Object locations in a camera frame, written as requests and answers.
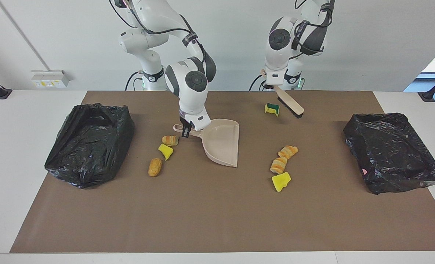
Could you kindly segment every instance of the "white robotic arm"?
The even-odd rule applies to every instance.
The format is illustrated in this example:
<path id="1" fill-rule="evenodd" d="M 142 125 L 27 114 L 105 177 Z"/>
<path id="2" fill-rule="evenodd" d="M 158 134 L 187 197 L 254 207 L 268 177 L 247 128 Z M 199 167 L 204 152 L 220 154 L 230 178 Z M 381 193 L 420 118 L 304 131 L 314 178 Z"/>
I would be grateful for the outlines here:
<path id="1" fill-rule="evenodd" d="M 145 88 L 168 88 L 179 97 L 184 137 L 188 137 L 191 128 L 202 130 L 209 125 L 211 120 L 204 103 L 207 83 L 214 79 L 216 67 L 187 20 L 175 12 L 166 0 L 115 0 L 115 4 L 127 8 L 128 21 L 137 28 L 122 33 L 120 45 L 140 60 Z M 169 35 L 180 38 L 192 57 L 164 70 L 160 56 L 149 49 L 166 43 Z"/>
<path id="2" fill-rule="evenodd" d="M 335 0 L 312 1 L 320 7 L 320 10 L 310 10 L 318 12 L 315 23 L 285 16 L 271 28 L 265 52 L 266 85 L 292 89 L 301 76 L 304 56 L 317 56 L 323 52 Z"/>

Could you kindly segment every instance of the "brown table surface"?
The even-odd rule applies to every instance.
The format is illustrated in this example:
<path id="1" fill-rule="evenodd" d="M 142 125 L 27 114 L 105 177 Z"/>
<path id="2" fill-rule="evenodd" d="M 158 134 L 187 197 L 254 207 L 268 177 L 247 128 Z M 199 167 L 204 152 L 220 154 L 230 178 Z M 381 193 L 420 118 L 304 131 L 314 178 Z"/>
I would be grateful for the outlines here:
<path id="1" fill-rule="evenodd" d="M 88 92 L 83 103 L 128 105 L 135 135 L 117 177 L 81 190 L 48 175 L 11 252 L 258 252 L 435 250 L 427 188 L 371 194 L 342 130 L 355 113 L 382 113 L 372 92 L 291 91 L 305 107 L 264 113 L 272 92 L 210 92 L 212 118 L 240 124 L 239 167 L 211 162 L 200 139 L 180 139 L 161 174 L 164 135 L 176 134 L 170 92 Z M 269 167 L 284 145 L 300 149 L 276 192 Z"/>

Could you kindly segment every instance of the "plastic bag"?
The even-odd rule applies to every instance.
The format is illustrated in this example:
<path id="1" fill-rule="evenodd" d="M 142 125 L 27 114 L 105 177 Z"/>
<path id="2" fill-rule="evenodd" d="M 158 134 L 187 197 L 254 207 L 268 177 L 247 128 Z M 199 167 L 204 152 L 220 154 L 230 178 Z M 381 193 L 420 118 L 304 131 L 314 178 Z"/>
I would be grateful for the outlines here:
<path id="1" fill-rule="evenodd" d="M 405 115 L 353 115 L 343 132 L 372 193 L 435 184 L 435 160 Z"/>
<path id="2" fill-rule="evenodd" d="M 134 122 L 127 106 L 75 106 L 58 133 L 45 169 L 79 188 L 113 179 L 128 153 Z"/>

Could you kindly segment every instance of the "table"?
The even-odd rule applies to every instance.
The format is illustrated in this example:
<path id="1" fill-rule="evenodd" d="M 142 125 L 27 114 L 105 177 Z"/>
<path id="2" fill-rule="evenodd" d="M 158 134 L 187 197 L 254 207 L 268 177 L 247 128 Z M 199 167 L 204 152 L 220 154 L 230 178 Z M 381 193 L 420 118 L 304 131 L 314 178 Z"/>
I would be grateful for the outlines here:
<path id="1" fill-rule="evenodd" d="M 435 252 L 283 252 L 221 254 L 7 254 L 46 175 L 43 168 L 66 115 L 85 92 L 15 91 L 0 100 L 0 263 L 252 262 L 435 263 Z M 401 112 L 435 157 L 435 104 L 415 93 L 375 92 L 385 112 Z M 10 177 L 22 170 L 23 177 Z M 435 186 L 430 187 L 435 199 Z"/>

